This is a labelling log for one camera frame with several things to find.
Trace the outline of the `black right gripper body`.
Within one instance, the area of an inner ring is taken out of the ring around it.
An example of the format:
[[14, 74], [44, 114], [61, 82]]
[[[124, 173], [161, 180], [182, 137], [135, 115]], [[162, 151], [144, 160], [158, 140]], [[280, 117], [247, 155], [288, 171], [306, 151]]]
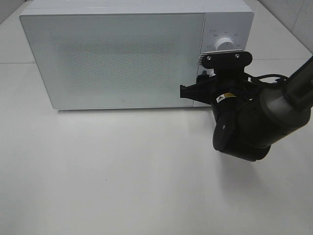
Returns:
[[190, 86], [181, 85], [180, 98], [187, 98], [212, 107], [239, 108], [257, 97], [257, 86], [248, 80], [244, 68], [214, 70], [209, 77], [203, 73], [200, 80]]

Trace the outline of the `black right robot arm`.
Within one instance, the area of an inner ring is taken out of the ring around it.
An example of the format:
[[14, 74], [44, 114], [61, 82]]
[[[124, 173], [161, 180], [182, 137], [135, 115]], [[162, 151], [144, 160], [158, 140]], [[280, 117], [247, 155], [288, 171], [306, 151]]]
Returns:
[[252, 76], [245, 67], [249, 52], [208, 54], [200, 57], [205, 70], [194, 85], [181, 86], [180, 97], [209, 104], [216, 122], [215, 150], [247, 161], [263, 159], [271, 146], [305, 126], [313, 106], [313, 61], [291, 76]]

